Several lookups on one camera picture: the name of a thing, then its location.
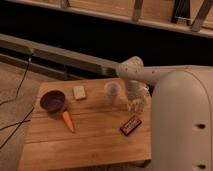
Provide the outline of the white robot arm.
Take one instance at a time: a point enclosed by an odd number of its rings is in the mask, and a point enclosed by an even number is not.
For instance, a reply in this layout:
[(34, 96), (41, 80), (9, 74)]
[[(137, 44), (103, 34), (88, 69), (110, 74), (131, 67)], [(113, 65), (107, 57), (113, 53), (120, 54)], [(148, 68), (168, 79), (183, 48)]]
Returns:
[(213, 67), (145, 66), (134, 56), (116, 67), (133, 99), (140, 83), (151, 99), (152, 171), (213, 171)]

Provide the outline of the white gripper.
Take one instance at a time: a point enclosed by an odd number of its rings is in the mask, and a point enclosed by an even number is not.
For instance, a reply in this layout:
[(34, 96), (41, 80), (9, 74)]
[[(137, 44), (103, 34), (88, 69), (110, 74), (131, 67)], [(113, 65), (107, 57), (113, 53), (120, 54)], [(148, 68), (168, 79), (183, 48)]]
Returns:
[(147, 87), (147, 85), (135, 80), (126, 81), (125, 94), (127, 96), (127, 99), (131, 100), (127, 102), (127, 110), (130, 113), (135, 113), (136, 112), (135, 99), (139, 99), (137, 101), (137, 112), (142, 113), (146, 105), (146, 100), (140, 98), (144, 98), (149, 95), (149, 88)]

